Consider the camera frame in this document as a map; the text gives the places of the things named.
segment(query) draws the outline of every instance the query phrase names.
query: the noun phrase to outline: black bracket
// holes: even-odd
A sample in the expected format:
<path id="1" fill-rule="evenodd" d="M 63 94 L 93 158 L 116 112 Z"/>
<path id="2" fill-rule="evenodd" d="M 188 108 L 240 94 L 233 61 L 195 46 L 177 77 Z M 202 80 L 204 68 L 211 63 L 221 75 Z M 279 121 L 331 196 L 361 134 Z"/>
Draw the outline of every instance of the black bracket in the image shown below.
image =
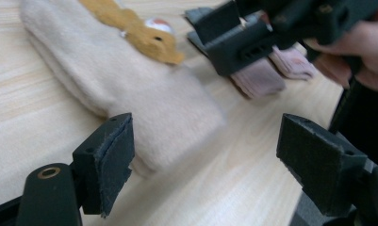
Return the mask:
<path id="1" fill-rule="evenodd" d="M 365 170 L 368 157 L 348 141 L 285 114 L 277 157 L 323 215 L 345 218 L 354 205 L 364 225 L 378 225 L 378 167 Z"/>
<path id="2" fill-rule="evenodd" d="M 270 24 L 253 20 L 260 10 L 267 12 Z M 186 18 L 195 29 L 189 40 L 219 75 L 229 76 L 266 57 L 273 46 L 284 50 L 308 38 L 332 43 L 377 10 L 378 0 L 236 0 L 215 9 L 188 10 Z M 308 58 L 317 55 L 308 48 Z"/>
<path id="3" fill-rule="evenodd" d="M 110 118 L 74 151 L 70 166 L 32 171 L 22 197 L 0 205 L 0 225 L 81 225 L 81 206 L 85 214 L 108 216 L 134 155 L 131 114 Z"/>

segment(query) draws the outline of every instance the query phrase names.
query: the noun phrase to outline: human hand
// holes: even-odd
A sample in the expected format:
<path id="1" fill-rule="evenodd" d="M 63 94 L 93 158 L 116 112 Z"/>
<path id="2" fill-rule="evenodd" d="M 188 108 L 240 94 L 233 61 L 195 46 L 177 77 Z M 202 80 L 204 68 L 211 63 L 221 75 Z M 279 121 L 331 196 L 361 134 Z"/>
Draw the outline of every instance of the human hand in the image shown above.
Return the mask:
<path id="1" fill-rule="evenodd" d="M 359 22 L 331 45 L 321 46 L 316 40 L 306 40 L 305 43 L 323 52 L 314 65 L 344 88 L 349 86 L 351 69 L 341 56 L 361 57 L 363 65 L 355 78 L 365 87 L 378 91 L 378 13 L 373 22 Z"/>

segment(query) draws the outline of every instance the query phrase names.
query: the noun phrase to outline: light wood surface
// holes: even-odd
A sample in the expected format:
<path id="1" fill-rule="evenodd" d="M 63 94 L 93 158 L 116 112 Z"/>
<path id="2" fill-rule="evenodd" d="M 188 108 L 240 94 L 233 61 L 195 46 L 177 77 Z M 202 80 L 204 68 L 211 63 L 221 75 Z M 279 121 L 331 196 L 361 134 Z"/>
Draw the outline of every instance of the light wood surface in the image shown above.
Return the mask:
<path id="1" fill-rule="evenodd" d="M 133 173 L 111 216 L 85 225 L 288 225 L 301 188 L 275 157 L 282 114 L 327 127 L 341 88 L 318 75 L 286 80 L 277 95 L 245 99 L 186 41 L 185 9 L 222 1 L 129 0 L 142 18 L 175 28 L 179 50 L 225 112 L 228 125 L 176 166 L 144 179 Z M 0 204 L 20 196 L 28 173 L 72 161 L 72 151 L 103 119 L 91 114 L 52 75 L 28 42 L 19 1 L 0 0 Z"/>

